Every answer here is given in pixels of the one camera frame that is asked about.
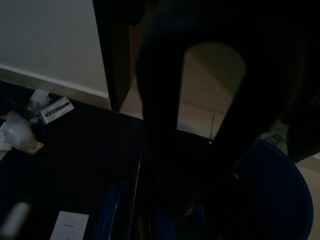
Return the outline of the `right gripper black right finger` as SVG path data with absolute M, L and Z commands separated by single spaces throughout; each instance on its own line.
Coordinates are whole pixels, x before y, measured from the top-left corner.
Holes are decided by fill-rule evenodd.
M 227 175 L 285 112 L 304 76 L 304 34 L 264 24 L 231 43 L 246 71 L 214 139 L 214 172 Z

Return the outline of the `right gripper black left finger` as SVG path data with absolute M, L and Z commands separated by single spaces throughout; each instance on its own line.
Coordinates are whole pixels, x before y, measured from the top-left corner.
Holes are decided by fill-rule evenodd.
M 156 196 L 173 217 L 188 216 L 196 204 L 192 178 L 180 158 L 176 133 L 185 47 L 175 18 L 154 15 L 143 35 L 136 62 L 143 119 L 148 134 L 149 162 Z

